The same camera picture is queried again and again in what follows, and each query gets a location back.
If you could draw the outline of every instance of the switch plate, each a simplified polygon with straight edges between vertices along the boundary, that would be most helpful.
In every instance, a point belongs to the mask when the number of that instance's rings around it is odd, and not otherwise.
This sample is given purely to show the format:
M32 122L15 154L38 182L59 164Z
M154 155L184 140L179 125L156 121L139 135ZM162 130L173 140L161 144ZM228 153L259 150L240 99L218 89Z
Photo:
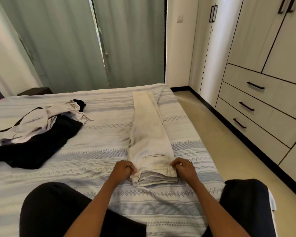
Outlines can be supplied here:
M177 22L177 23L181 23L181 22L183 22L183 16L178 16L176 22Z

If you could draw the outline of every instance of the tiled floor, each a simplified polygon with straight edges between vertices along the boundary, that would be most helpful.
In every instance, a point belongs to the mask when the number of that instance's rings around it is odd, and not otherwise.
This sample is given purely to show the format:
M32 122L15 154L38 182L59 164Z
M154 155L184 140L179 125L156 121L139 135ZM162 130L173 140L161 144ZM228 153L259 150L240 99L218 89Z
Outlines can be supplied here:
M276 201L275 222L279 237L296 237L296 195L191 92L174 94L192 121L223 179L255 178L265 183Z

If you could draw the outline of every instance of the patterned bedspread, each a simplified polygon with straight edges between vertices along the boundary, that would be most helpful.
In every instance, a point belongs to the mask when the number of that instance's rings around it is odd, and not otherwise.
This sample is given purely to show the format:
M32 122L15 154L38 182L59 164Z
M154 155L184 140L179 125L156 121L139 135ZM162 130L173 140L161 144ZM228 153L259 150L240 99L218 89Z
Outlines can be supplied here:
M165 84L9 97L0 100L0 130L13 126L35 107L70 99L83 100L87 104L85 113L94 120L88 121L38 170L12 169L0 162L0 236L18 236L22 203L42 183L63 182L90 198L98 193L114 164L127 159L134 118L132 92L140 90L153 92L174 156L192 161L199 179L217 200L220 198L224 182L191 121ZM194 191L182 180L176 184L151 185L148 190L126 181L114 191L109 209L147 223L148 236L199 237L207 226Z

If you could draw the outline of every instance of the striped bedsheet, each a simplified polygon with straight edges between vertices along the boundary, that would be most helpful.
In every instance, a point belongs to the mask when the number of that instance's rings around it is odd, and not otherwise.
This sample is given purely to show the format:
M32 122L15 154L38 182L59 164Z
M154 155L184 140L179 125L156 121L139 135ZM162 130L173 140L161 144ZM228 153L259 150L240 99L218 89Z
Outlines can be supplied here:
M134 118L132 92L142 90L153 92L174 156L192 161L199 179L214 198L220 198L224 182L193 124L165 84L8 97L0 100L0 130L13 126L35 107L70 99L83 100L87 104L85 113L94 120L88 121L38 170L11 168L0 162L0 236L18 236L22 203L27 194L42 183L66 183L89 198L95 197L114 164L127 159ZM184 181L156 184L148 189L138 189L126 181L114 191L109 209L146 223L147 236L199 237L203 234L206 219L194 191Z

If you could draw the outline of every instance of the hand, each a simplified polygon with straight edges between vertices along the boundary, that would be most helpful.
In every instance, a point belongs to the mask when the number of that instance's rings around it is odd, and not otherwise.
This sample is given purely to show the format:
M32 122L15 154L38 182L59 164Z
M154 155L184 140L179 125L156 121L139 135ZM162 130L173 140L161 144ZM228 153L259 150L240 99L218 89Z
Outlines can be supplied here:
M112 182L112 184L117 187L120 183L129 179L130 175L133 175L136 172L137 169L130 161L120 160L116 162L108 181Z
M193 163L188 159L177 158L172 161L171 166L177 169L180 177L184 179L190 187L194 188L195 185L200 182Z

